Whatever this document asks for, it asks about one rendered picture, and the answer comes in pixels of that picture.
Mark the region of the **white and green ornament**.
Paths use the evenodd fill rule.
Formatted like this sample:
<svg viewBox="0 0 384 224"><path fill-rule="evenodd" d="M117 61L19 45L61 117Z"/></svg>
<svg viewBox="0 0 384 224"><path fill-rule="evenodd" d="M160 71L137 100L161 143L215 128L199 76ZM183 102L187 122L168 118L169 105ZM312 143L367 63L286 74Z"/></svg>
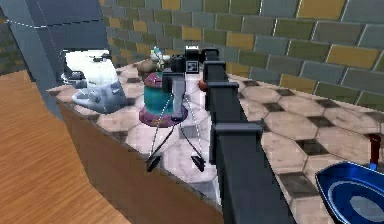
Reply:
<svg viewBox="0 0 384 224"><path fill-rule="evenodd" d="M157 70L163 71L165 69L165 64L170 61L171 56L164 55L157 46L154 46L151 50L150 58L156 63Z"/></svg>

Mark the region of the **brown round lump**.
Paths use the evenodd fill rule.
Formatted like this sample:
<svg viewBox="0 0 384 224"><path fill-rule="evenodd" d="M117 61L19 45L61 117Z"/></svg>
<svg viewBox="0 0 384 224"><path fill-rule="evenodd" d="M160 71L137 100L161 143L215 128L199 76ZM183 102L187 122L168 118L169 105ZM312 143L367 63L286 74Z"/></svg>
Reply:
<svg viewBox="0 0 384 224"><path fill-rule="evenodd" d="M136 64L138 76L145 80L151 73L154 73L157 69L157 64L152 60L145 60Z"/></svg>

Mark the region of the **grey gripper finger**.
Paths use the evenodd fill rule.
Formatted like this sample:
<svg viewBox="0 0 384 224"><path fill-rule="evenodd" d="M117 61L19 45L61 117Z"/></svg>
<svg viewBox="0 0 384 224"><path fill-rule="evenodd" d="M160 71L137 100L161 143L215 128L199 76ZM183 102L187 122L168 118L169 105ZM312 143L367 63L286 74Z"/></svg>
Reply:
<svg viewBox="0 0 384 224"><path fill-rule="evenodd" d="M200 172L203 172L205 170L205 160L204 160L203 155L202 155L202 147L201 147L201 139L200 139L199 127L198 127L198 124L197 124L194 112L192 111L192 106L190 104L190 101L188 100L187 97L184 97L183 100L187 103L187 106L189 107L189 110L190 110L190 113L191 113L191 116L192 116L192 119L193 119L193 122L194 122L194 125L195 125L195 129L196 129L196 133L197 133L197 138L198 138L198 148L196 148L191 143L191 141L189 140L189 137L185 134L184 129L181 129L181 132L182 132L182 135L187 140L188 144L192 147L192 149L195 152L195 154L191 156L191 160L193 161L195 166L198 168L198 170Z"/></svg>
<svg viewBox="0 0 384 224"><path fill-rule="evenodd" d="M146 166L147 166L147 171L148 172L152 172L157 167L157 165L159 164L159 162L161 160L161 156L158 155L158 151L162 148L162 146L166 143L166 141L169 139L169 137L173 133L173 129L171 129L171 131L167 134L165 139L158 146L155 146L157 133L158 133L158 130L160 128L160 121L163 118L165 110L167 109L169 103L173 100L173 98L174 98L173 94L171 94L168 97L168 100L166 101L166 104L163 107L163 109L162 109L162 111L160 113L160 117L159 117L159 119L157 121L157 126L156 126L156 130L155 130L155 134L154 134L153 139L152 139L152 146L151 146L150 155L149 155L149 157L148 157L148 159L146 161Z"/></svg>

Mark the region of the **teal and purple jar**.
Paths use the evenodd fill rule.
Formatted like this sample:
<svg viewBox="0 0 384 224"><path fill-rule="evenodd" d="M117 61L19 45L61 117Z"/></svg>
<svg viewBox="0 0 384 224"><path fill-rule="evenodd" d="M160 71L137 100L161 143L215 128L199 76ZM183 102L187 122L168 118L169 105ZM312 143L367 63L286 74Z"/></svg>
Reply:
<svg viewBox="0 0 384 224"><path fill-rule="evenodd" d="M182 106L181 110L182 118L173 120L172 94L163 92L162 73L152 72L144 80L144 106L139 112L139 120L150 127L168 128L188 117L185 106Z"/></svg>

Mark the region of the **brown counter with tiled top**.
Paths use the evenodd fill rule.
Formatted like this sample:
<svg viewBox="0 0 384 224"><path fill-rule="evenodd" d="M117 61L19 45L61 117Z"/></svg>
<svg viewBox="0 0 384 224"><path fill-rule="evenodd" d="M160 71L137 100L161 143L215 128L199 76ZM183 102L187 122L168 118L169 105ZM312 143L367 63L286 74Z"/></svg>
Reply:
<svg viewBox="0 0 384 224"><path fill-rule="evenodd" d="M75 88L50 89L68 128L89 182L130 224L224 224L214 166L200 172L193 164L198 148L190 115L181 126L159 129L161 160L147 171L155 128L139 120L144 84L136 65L122 67L118 77L128 95L127 105L108 115L73 103ZM211 120L204 109L198 76L187 79L187 96L194 112L202 152L209 152ZM239 99L250 120L266 122L262 144L271 169L297 224L334 224L318 194L317 171L341 162L365 165L368 136L382 138L380 168L384 171L384 113L283 87L234 77Z"/></svg>

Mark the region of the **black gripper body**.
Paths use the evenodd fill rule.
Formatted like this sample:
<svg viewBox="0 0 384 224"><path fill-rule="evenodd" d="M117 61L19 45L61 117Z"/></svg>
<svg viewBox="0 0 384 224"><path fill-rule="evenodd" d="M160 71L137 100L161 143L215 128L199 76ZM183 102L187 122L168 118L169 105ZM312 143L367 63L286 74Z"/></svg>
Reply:
<svg viewBox="0 0 384 224"><path fill-rule="evenodd" d="M172 119L183 119L183 98L185 94L185 60L182 55L173 55L170 59L170 67L163 71L162 90L172 94Z"/></svg>

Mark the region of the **white and grey appliance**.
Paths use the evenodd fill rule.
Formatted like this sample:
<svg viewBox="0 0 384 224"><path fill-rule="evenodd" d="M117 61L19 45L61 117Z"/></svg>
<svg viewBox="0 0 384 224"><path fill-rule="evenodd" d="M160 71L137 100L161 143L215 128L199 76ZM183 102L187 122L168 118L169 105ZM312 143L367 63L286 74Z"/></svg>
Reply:
<svg viewBox="0 0 384 224"><path fill-rule="evenodd" d="M110 114L126 105L126 96L108 49L63 49L61 78L77 92L75 104Z"/></svg>

